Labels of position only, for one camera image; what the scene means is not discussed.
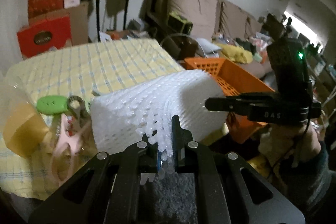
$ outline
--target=plaid tablecloth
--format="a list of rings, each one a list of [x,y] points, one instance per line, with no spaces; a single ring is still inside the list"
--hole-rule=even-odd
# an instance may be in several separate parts
[[[86,44],[48,52],[12,66],[34,103],[46,95],[109,93],[184,70],[152,39]],[[44,116],[48,126],[52,117]],[[42,146],[29,159],[6,148],[0,133],[0,187],[25,198],[45,200],[56,189],[48,177],[50,154]]]

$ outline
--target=speaker stand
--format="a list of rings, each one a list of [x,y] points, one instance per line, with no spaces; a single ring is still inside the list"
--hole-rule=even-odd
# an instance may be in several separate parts
[[[123,27],[124,30],[126,30],[126,18],[127,18],[128,2],[129,2],[129,0],[125,1],[124,27]]]
[[[100,42],[100,21],[99,21],[99,0],[96,0],[96,16],[97,16],[97,35]]]

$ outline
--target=orange plastic basket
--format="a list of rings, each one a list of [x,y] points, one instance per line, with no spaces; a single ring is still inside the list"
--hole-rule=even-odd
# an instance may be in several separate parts
[[[221,86],[224,95],[234,96],[245,92],[274,91],[258,78],[226,58],[186,58],[186,69],[202,69],[211,74]],[[230,113],[226,124],[237,143],[245,142],[264,122],[251,122],[246,116]]]

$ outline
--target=metal bolt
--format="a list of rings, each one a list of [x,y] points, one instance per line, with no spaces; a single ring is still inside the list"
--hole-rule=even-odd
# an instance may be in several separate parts
[[[227,154],[227,157],[231,160],[236,160],[238,159],[238,155],[234,152],[230,152],[229,154]]]
[[[141,142],[138,142],[138,143],[136,144],[136,146],[139,147],[139,148],[145,148],[145,147],[147,147],[147,143],[141,141]]]
[[[97,159],[98,160],[104,160],[104,159],[106,159],[107,158],[107,153],[106,152],[99,152],[98,154],[97,154]]]
[[[194,142],[194,141],[191,141],[191,142],[188,143],[188,146],[189,146],[190,148],[196,148],[196,147],[198,146],[198,143],[197,143],[197,142]]]

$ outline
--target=white cable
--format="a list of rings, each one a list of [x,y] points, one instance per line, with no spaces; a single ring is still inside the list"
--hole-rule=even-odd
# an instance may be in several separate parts
[[[203,49],[202,46],[196,41],[196,38],[195,38],[195,37],[192,37],[192,36],[190,36],[190,35],[188,35],[188,34],[184,34],[184,33],[171,33],[171,34],[167,35],[167,36],[161,41],[161,43],[160,43],[160,47],[162,47],[162,45],[163,45],[163,43],[165,42],[166,39],[168,39],[168,38],[172,38],[172,37],[189,37],[189,38],[193,39],[193,40],[198,44],[198,46],[202,49],[202,52],[203,52],[204,57],[206,57],[204,49]]]

